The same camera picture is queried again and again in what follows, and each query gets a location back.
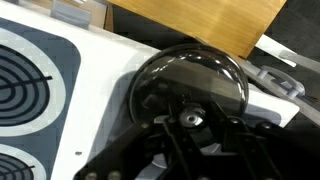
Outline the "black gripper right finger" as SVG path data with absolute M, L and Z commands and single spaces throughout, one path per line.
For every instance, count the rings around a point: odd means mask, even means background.
M 262 122 L 249 127 L 226 116 L 217 103 L 206 105 L 206 121 L 221 144 L 206 161 L 222 180 L 320 180 L 320 150 L 314 140 Z

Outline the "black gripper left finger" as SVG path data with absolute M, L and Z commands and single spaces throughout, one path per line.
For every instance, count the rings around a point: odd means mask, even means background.
M 180 127 L 180 122 L 172 117 L 134 123 L 79 169 L 73 180 L 135 180 L 157 154 L 170 162 L 156 180 L 173 180 L 180 175 L 170 132 L 175 126 Z

